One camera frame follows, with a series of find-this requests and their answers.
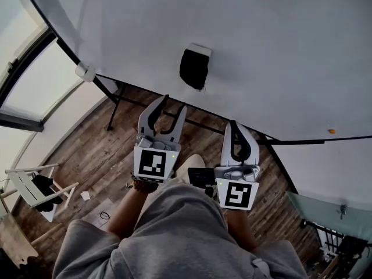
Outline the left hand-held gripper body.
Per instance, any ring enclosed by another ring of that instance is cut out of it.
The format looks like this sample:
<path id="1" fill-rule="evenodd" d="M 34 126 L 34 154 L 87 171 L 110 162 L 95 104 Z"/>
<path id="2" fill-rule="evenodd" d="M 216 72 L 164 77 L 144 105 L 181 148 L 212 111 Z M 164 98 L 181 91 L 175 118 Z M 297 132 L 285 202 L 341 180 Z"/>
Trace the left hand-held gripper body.
<path id="1" fill-rule="evenodd" d="M 137 134 L 134 177 L 146 182 L 164 183 L 173 176 L 180 151 L 181 145 L 178 143 Z"/>

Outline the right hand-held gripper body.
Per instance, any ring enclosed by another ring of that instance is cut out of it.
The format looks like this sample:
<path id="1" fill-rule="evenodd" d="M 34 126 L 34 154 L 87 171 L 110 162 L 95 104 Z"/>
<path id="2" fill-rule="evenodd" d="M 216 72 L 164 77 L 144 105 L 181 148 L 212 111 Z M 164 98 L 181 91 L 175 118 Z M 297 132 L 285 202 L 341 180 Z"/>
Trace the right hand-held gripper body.
<path id="1" fill-rule="evenodd" d="M 222 208 L 251 210 L 259 183 L 256 177 L 260 167 L 219 166 L 214 169 L 219 204 Z"/>

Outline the black and white box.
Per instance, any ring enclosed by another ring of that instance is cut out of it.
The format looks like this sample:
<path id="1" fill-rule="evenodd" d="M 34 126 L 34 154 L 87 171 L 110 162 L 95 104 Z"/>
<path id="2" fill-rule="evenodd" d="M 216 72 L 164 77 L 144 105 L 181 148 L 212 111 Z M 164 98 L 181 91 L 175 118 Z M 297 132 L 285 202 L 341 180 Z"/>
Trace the black and white box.
<path id="1" fill-rule="evenodd" d="M 179 75 L 183 82 L 197 91 L 205 87 L 212 50 L 191 43 L 185 49 L 180 63 Z"/>

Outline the person's right forearm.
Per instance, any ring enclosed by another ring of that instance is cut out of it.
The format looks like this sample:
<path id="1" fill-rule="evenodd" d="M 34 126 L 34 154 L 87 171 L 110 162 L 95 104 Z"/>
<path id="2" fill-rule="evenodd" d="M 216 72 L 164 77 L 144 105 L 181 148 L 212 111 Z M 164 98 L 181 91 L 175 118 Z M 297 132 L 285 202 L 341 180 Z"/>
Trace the person's right forearm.
<path id="1" fill-rule="evenodd" d="M 251 252 L 259 246 L 249 225 L 246 211 L 228 210 L 227 224 L 229 234 L 242 249 Z"/>

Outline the person's left forearm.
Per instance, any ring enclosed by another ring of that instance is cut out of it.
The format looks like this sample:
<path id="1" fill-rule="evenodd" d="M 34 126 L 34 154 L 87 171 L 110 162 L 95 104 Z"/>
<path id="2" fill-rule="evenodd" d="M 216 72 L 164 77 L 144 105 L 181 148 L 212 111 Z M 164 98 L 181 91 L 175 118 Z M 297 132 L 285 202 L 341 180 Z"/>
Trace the person's left forearm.
<path id="1" fill-rule="evenodd" d="M 130 237 L 148 195 L 155 192 L 157 188 L 158 185 L 155 183 L 133 183 L 107 222 L 105 231 L 120 239 Z"/>

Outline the black device with screen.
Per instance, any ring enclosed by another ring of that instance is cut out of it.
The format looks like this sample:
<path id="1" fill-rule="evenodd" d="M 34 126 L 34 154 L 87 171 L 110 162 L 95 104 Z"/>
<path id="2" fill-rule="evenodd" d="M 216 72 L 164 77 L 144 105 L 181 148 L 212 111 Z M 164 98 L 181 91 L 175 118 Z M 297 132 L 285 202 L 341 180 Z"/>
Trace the black device with screen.
<path id="1" fill-rule="evenodd" d="M 213 197 L 216 186 L 213 168 L 188 168 L 188 177 L 191 185 L 203 189 L 207 196 Z"/>

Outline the beige trousers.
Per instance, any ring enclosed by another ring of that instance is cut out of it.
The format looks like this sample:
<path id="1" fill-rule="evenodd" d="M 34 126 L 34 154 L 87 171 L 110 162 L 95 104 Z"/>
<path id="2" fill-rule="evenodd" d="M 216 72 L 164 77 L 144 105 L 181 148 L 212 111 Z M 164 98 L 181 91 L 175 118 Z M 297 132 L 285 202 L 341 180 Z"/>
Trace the beige trousers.
<path id="1" fill-rule="evenodd" d="M 189 168 L 205 168 L 205 162 L 199 154 L 190 156 L 175 172 L 173 182 L 176 184 L 190 184 L 188 169 Z"/>

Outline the grey hoodie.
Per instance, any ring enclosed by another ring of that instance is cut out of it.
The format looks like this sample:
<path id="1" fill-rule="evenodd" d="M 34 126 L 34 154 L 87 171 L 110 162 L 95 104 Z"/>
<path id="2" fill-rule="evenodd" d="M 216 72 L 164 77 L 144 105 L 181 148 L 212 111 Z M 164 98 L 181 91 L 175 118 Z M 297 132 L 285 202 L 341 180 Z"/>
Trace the grey hoodie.
<path id="1" fill-rule="evenodd" d="M 72 221 L 52 273 L 52 279 L 306 278 L 289 241 L 242 249 L 217 203 L 187 184 L 160 189 L 144 203 L 128 238 Z"/>

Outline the white plastic corner holder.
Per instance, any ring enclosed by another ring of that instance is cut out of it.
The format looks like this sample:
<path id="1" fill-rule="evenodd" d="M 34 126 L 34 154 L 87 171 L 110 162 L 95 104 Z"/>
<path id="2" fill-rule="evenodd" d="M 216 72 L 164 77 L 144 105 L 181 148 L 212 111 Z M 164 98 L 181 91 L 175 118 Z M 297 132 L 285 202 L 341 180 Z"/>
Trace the white plastic corner holder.
<path id="1" fill-rule="evenodd" d="M 92 66 L 86 65 L 83 62 L 80 62 L 77 65 L 75 73 L 77 76 L 79 76 L 80 79 L 87 83 L 93 82 L 96 76 L 95 69 Z"/>

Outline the black metal railing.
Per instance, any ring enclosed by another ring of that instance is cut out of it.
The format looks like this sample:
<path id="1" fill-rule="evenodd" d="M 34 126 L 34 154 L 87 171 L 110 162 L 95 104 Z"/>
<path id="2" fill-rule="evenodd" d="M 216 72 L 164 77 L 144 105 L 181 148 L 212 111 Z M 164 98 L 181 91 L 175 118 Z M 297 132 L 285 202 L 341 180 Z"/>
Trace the black metal railing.
<path id="1" fill-rule="evenodd" d="M 344 235 L 303 219 L 300 228 L 307 226 L 316 230 L 324 261 L 328 263 L 318 279 L 352 279 L 350 272 L 355 264 L 364 257 L 372 257 L 372 243 L 366 240 Z M 368 250 L 366 256 L 363 255 L 365 249 Z"/>

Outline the black clothing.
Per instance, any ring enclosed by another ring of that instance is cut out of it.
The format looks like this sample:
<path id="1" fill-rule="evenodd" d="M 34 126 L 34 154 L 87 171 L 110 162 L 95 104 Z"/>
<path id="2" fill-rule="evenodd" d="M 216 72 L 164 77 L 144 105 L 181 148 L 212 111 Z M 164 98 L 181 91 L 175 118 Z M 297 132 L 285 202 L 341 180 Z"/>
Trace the black clothing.
<path id="1" fill-rule="evenodd" d="M 54 194 L 51 185 L 53 184 L 53 179 L 42 176 L 40 174 L 36 174 L 32 182 L 36 185 L 36 187 L 41 191 L 44 196 L 49 196 Z M 63 202 L 63 199 L 60 196 L 57 196 L 51 200 L 48 200 L 38 206 L 36 209 L 39 212 L 51 212 L 53 210 L 54 205 L 60 205 Z"/>

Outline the black framed window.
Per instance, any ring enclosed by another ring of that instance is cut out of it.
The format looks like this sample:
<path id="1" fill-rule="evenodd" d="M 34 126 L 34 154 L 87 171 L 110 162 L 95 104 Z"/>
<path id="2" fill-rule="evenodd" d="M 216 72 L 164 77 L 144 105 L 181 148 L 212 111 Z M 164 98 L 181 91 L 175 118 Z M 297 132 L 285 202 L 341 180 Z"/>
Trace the black framed window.
<path id="1" fill-rule="evenodd" d="M 30 0 L 0 0 L 0 127 L 41 132 L 78 87 L 74 69 Z"/>

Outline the wooden rod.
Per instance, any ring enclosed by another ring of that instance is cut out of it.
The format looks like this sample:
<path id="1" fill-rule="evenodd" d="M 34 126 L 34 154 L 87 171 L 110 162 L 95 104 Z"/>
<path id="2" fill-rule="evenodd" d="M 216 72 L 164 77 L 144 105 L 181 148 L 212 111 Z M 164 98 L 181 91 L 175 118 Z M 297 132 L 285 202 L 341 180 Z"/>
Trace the wooden rod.
<path id="1" fill-rule="evenodd" d="M 57 224 L 56 226 L 52 227 L 50 230 L 48 230 L 46 233 L 42 234 L 40 237 L 35 239 L 31 242 L 32 246 L 36 246 L 39 242 L 43 241 L 44 239 L 48 238 L 50 235 L 54 234 L 56 231 L 60 230 L 63 227 L 62 223 Z"/>

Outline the white wooden chair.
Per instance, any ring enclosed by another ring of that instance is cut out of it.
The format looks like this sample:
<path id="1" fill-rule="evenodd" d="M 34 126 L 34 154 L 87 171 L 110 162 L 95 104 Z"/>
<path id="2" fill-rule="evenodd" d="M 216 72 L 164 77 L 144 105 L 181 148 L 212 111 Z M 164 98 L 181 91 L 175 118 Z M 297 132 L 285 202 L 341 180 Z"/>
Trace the white wooden chair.
<path id="1" fill-rule="evenodd" d="M 18 192 L 23 200 L 29 205 L 29 207 L 35 209 L 36 206 L 60 196 L 63 199 L 63 202 L 60 205 L 54 205 L 51 212 L 39 212 L 48 222 L 53 222 L 56 217 L 61 215 L 69 207 L 72 196 L 79 185 L 78 182 L 75 182 L 63 188 L 60 184 L 58 184 L 52 178 L 54 170 L 58 166 L 59 165 L 57 163 L 54 163 L 32 168 L 6 170 L 5 174 L 8 176 L 10 182 L 15 188 L 12 191 L 4 193 L 3 196 L 7 197 Z M 32 182 L 32 179 L 36 174 L 53 179 L 51 188 L 54 194 L 44 196 L 41 193 L 41 191 Z"/>

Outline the wooden board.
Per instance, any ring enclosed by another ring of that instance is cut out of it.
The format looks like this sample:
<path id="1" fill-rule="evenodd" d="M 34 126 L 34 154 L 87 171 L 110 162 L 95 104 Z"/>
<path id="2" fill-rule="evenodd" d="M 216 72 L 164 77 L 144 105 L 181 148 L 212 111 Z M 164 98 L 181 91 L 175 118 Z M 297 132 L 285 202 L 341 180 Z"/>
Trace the wooden board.
<path id="1" fill-rule="evenodd" d="M 0 248 L 18 268 L 21 264 L 27 264 L 29 257 L 38 257 L 38 252 L 11 214 L 0 221 Z"/>

